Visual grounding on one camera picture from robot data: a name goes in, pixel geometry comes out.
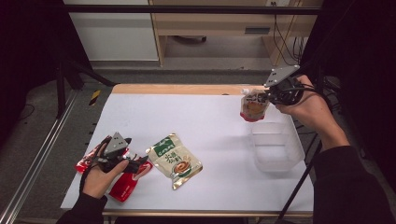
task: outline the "snack bag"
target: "snack bag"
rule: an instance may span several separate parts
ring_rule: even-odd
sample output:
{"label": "snack bag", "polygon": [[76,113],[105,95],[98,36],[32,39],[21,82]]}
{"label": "snack bag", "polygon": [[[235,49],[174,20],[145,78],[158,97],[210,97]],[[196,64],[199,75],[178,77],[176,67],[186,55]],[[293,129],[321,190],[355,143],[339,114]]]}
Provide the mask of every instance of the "snack bag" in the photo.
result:
{"label": "snack bag", "polygon": [[122,203],[125,202],[134,191],[139,178],[146,175],[151,168],[152,164],[146,161],[140,165],[139,171],[136,174],[122,174],[108,194]]}
{"label": "snack bag", "polygon": [[247,89],[243,89],[242,93],[244,93],[245,96],[241,100],[240,116],[248,122],[264,119],[265,110],[267,110],[270,104],[268,93],[266,93],[265,90],[250,91]]}
{"label": "snack bag", "polygon": [[183,146],[175,133],[148,148],[146,153],[155,167],[172,179],[172,189],[178,189],[203,169],[201,162]]}
{"label": "snack bag", "polygon": [[[108,139],[111,139],[111,136],[108,135],[103,141],[106,141]],[[80,173],[83,174],[84,171],[87,169],[88,166],[91,165],[92,163],[92,159],[95,156],[96,151],[99,149],[99,147],[102,145],[102,143],[98,144],[93,150],[91,150],[90,153],[88,153],[87,155],[85,155],[76,165],[75,165],[75,169]]]}

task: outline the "black sleeve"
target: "black sleeve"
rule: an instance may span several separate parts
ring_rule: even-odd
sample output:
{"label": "black sleeve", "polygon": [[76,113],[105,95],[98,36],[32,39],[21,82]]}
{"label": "black sleeve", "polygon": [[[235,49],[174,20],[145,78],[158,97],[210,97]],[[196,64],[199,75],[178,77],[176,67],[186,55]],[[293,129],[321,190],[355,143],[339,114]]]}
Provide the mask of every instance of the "black sleeve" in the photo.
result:
{"label": "black sleeve", "polygon": [[396,223],[384,190],[354,147],[321,152],[314,167],[314,224]]}
{"label": "black sleeve", "polygon": [[65,212],[56,222],[57,224],[103,224],[103,209],[107,203],[107,197],[102,199],[93,198],[80,193],[73,208]]}

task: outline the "transparent container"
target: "transparent container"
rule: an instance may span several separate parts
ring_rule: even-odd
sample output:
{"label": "transparent container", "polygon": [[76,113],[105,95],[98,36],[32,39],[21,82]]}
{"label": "transparent container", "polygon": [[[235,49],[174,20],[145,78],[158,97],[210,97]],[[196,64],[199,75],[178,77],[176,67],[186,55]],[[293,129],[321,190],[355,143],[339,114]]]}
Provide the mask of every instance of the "transparent container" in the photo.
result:
{"label": "transparent container", "polygon": [[263,172],[284,172],[304,159],[304,150],[290,116],[251,125],[256,166]]}

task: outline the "white table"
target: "white table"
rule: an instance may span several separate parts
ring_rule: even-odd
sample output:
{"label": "white table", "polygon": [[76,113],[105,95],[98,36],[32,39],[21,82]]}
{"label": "white table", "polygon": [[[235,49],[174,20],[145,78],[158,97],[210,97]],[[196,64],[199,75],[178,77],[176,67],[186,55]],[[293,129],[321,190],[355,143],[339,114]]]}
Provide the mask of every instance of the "white table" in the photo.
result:
{"label": "white table", "polygon": [[[130,149],[145,150],[176,133],[204,169],[177,190],[156,168],[142,177],[130,198],[111,196],[109,216],[277,216],[305,165],[283,173],[261,172],[254,163],[250,125],[240,116],[240,90],[245,86],[118,85],[107,99],[87,153],[107,135],[131,137]],[[261,122],[283,119],[273,106]],[[76,174],[62,203],[70,209],[78,198]],[[313,186],[308,177],[288,215],[311,216]]]}

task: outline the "hand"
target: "hand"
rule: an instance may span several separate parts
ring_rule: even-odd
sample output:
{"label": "hand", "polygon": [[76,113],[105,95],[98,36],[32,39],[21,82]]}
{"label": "hand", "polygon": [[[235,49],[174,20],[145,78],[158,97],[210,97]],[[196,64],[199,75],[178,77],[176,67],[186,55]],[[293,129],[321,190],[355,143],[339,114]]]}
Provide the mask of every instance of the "hand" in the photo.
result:
{"label": "hand", "polygon": [[[306,86],[312,86],[307,76],[297,78]],[[324,149],[331,147],[349,146],[344,131],[337,124],[326,101],[317,93],[304,91],[303,97],[296,105],[276,105],[276,108],[299,120],[304,126],[315,130]]]}
{"label": "hand", "polygon": [[[100,148],[100,151],[102,151],[104,148],[106,148],[106,144]],[[92,196],[93,198],[101,199],[103,195],[105,195],[105,192],[110,186],[111,182],[113,182],[117,175],[122,173],[122,171],[128,166],[128,163],[128,160],[124,160],[117,164],[117,166],[115,166],[108,173],[103,172],[99,166],[93,165],[87,175],[87,178],[85,179],[82,192]]]}

